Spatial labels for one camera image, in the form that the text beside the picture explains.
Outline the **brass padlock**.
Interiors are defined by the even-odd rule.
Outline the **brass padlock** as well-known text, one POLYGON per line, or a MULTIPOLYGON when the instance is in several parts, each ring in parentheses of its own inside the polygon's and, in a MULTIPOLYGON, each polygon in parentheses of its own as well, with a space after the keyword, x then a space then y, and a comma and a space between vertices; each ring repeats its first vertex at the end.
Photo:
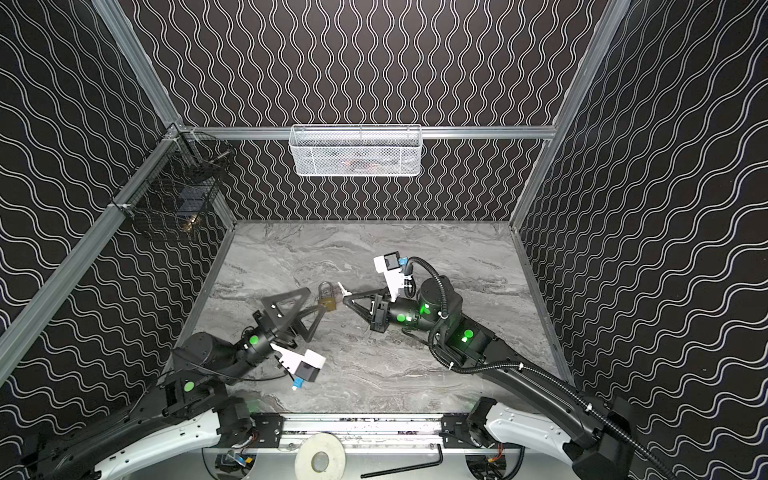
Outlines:
POLYGON ((329 281, 322 281, 318 285, 318 304, 325 307, 327 312, 337 309, 337 299, 334 286, 329 281))

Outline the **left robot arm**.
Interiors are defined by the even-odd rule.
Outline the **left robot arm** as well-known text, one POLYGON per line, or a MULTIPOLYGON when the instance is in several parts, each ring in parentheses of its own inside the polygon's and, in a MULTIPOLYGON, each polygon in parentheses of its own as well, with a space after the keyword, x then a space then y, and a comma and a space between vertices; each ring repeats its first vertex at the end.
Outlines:
POLYGON ((208 332, 172 352, 172 367, 134 403, 78 432, 39 436, 21 460, 32 479, 120 479, 191 450, 242 448, 258 435, 245 400, 228 389, 276 358, 300 385, 313 380, 319 356, 297 352, 326 312, 308 305, 308 288, 264 297, 238 340, 208 332))

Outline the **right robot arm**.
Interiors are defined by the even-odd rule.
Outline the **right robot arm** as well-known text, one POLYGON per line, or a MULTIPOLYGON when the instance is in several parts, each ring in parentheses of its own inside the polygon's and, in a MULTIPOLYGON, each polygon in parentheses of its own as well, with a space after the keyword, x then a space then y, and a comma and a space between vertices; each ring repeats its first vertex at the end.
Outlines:
POLYGON ((581 479, 626 479, 634 457, 650 457, 633 436, 625 401, 603 404, 528 361, 492 330, 467 316, 463 298, 440 275, 403 290, 348 293, 344 304, 383 333, 399 323, 424 331, 433 358, 448 370, 477 375, 521 398, 565 433, 555 452, 581 479))

